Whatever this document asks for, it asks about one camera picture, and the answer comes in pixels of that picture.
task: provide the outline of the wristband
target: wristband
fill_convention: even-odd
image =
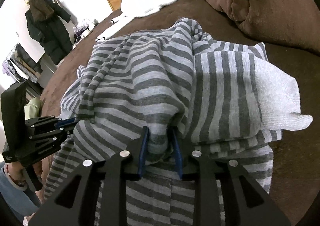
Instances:
[[[25,191],[28,188],[28,185],[26,184],[25,181],[16,181],[11,177],[11,175],[9,173],[9,169],[8,169],[8,164],[4,165],[3,171],[4,171],[5,176],[7,177],[9,182],[13,185],[14,188],[16,188],[20,191]]]

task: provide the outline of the gray striped fabric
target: gray striped fabric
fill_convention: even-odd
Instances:
[[[212,158],[237,159],[268,192],[273,153],[267,143],[282,133],[260,130],[255,57],[267,61],[263,43],[216,41],[187,18],[166,30],[98,42],[61,100],[64,118],[76,115],[79,122],[55,154],[46,198],[84,159],[109,159],[147,125],[152,165],[139,182],[127,182],[128,224],[192,225],[194,182],[174,172],[169,124]],[[221,195],[220,211],[224,221]]]

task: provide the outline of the brown bedsheet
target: brown bedsheet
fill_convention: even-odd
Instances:
[[[59,115],[59,102],[66,89],[76,79],[76,69],[86,65],[94,39],[109,25],[119,10],[100,23],[64,60],[45,88],[42,115]],[[160,12],[135,19],[115,36],[142,29],[163,29],[172,26],[180,17],[193,18],[214,39],[254,45],[237,26],[205,0],[178,0]],[[313,115],[312,124],[305,130],[285,131],[283,140],[272,144],[274,170],[270,195],[295,225],[309,209],[320,190],[320,57],[300,49],[266,44],[269,61],[296,78],[303,114]]]

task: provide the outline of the black coat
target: black coat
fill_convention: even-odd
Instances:
[[[35,22],[30,9],[26,19],[30,37],[41,44],[54,64],[58,64],[72,50],[69,33],[58,16],[69,22],[70,15],[56,3],[48,2],[48,5],[55,13],[48,20]]]

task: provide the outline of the silver screw head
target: silver screw head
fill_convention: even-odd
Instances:
[[[92,160],[87,159],[87,160],[83,161],[82,165],[88,167],[88,166],[92,165],[92,163],[93,163]]]
[[[127,157],[128,155],[130,155],[130,152],[128,150],[122,150],[120,152],[121,157]]]
[[[234,160],[234,159],[231,159],[231,160],[229,161],[229,165],[230,165],[230,166],[233,166],[233,167],[236,167],[236,166],[238,165],[238,161],[237,161],[237,160]]]
[[[193,157],[200,157],[202,155],[202,153],[199,150],[194,150],[194,151],[192,151],[191,155]]]

